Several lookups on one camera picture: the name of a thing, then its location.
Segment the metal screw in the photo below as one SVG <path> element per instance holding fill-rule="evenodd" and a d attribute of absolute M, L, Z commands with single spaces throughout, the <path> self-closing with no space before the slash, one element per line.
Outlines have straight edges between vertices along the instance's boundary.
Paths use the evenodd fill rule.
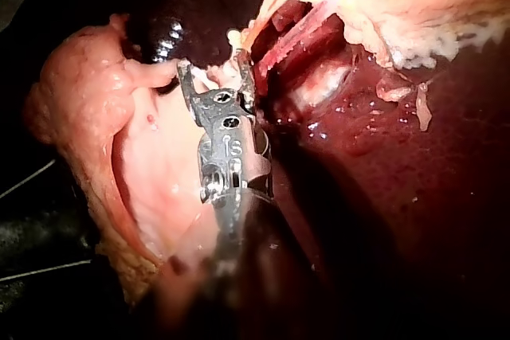
<path fill-rule="evenodd" d="M 224 104 L 232 98 L 232 95 L 228 92 L 219 92 L 215 97 L 214 101 L 219 104 Z"/>
<path fill-rule="evenodd" d="M 223 127 L 226 127 L 227 129 L 233 129 L 235 127 L 239 126 L 239 118 L 237 117 L 227 117 L 223 120 Z"/>

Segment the metal instrument jaw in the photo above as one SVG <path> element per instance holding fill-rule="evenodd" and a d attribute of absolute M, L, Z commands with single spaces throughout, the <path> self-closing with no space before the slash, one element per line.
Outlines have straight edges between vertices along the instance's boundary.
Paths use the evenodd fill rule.
<path fill-rule="evenodd" d="M 200 197 L 202 203 L 214 206 L 220 229 L 215 256 L 225 266 L 235 266 L 241 248 L 246 210 L 242 190 L 257 188 L 271 194 L 271 166 L 266 158 L 269 141 L 254 114 L 255 87 L 249 55 L 239 50 L 235 58 L 241 74 L 238 90 L 220 88 L 198 93 L 191 63 L 182 60 L 178 64 L 186 106 L 196 124 L 206 131 L 198 144 Z"/>

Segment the laparoscopic clip applier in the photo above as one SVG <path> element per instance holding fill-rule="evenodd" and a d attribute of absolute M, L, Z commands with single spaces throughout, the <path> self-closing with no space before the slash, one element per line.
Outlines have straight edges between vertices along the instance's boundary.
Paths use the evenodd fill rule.
<path fill-rule="evenodd" d="M 228 278 L 238 266 L 248 212 L 272 204 L 268 136 L 257 123 L 255 87 L 249 54 L 235 55 L 241 83 L 238 89 L 198 93 L 192 64 L 178 64 L 178 79 L 186 106 L 205 134 L 198 145 L 202 203 L 214 207 L 219 234 L 213 254 L 213 278 Z"/>

